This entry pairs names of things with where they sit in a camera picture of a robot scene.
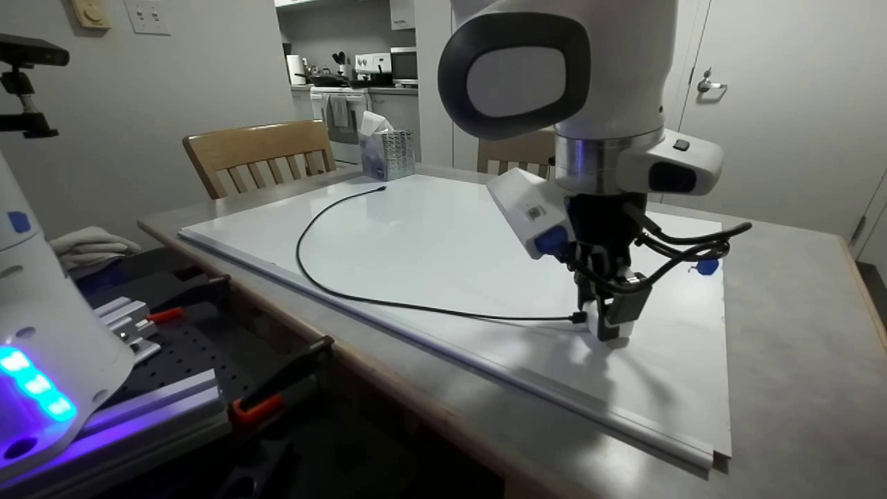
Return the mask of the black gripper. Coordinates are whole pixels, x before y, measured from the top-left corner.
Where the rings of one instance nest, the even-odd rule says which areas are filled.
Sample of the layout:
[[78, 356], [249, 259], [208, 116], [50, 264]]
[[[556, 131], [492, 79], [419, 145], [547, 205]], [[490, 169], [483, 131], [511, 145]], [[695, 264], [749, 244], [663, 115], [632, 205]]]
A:
[[[644, 195], [577, 195], [569, 201], [569, 223], [577, 235], [577, 310], [596, 302], [588, 271], [614, 278], [632, 266], [628, 244], [639, 235]], [[599, 289], [599, 338], [614, 341], [637, 320], [632, 282], [614, 278]]]

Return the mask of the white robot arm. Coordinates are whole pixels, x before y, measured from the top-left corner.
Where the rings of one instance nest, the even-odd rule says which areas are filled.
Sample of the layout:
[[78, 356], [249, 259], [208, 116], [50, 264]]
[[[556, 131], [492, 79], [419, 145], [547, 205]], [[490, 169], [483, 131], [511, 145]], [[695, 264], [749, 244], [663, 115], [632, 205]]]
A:
[[673, 22], [673, 0], [490, 0], [438, 58], [441, 105], [459, 131], [555, 133], [555, 174], [504, 174], [490, 196], [530, 256], [566, 264], [577, 317], [602, 341], [626, 335], [650, 295], [628, 246], [663, 140]]

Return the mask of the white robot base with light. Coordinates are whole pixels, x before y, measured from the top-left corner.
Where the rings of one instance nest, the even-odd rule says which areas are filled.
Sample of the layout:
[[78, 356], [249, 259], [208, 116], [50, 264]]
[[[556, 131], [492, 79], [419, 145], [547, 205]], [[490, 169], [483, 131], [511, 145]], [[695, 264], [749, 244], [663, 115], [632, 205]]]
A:
[[135, 359], [82, 300], [0, 156], [0, 486], [63, 451]]

